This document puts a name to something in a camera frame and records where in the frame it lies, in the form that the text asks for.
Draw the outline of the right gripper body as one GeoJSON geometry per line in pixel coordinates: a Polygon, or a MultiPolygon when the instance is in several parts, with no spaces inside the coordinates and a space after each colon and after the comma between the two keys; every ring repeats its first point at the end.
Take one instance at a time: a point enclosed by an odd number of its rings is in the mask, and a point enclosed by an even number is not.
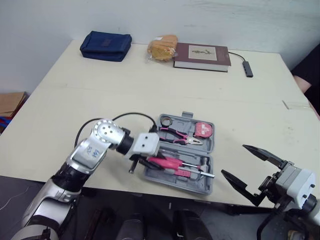
{"type": "Polygon", "coordinates": [[[287,162],[280,171],[277,171],[272,176],[267,176],[258,189],[261,193],[265,193],[268,198],[286,196],[288,187],[284,187],[284,184],[294,170],[294,163],[291,161],[287,162]]]}

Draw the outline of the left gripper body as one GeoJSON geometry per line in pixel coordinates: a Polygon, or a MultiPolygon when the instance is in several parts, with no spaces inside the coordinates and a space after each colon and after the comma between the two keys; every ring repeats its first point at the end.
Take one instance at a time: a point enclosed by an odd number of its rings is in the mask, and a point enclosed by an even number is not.
{"type": "Polygon", "coordinates": [[[142,154],[133,154],[129,159],[140,164],[146,164],[148,162],[147,157],[142,154]]]}

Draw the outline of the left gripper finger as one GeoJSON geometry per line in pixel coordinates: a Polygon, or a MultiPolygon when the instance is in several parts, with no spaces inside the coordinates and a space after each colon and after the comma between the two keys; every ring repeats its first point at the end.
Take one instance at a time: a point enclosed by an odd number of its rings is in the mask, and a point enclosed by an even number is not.
{"type": "Polygon", "coordinates": [[[138,162],[151,170],[161,170],[161,171],[163,170],[163,167],[158,163],[148,161],[146,159],[140,159],[138,162]]]}
{"type": "Polygon", "coordinates": [[[147,158],[148,161],[154,161],[154,160],[166,160],[167,158],[161,153],[161,152],[158,152],[156,156],[149,156],[147,158]]]}

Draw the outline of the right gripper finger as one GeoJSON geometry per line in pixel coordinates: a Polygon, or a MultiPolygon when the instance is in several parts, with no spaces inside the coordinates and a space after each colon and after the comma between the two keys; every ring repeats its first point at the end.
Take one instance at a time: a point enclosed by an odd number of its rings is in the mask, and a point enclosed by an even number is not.
{"type": "Polygon", "coordinates": [[[221,170],[221,173],[238,193],[247,198],[256,207],[258,207],[263,201],[263,193],[252,194],[246,190],[247,184],[241,181],[239,178],[224,169],[221,170]]]}
{"type": "Polygon", "coordinates": [[[282,170],[288,163],[287,160],[283,160],[265,149],[246,144],[243,144],[242,146],[262,161],[268,161],[280,170],[282,170]]]}

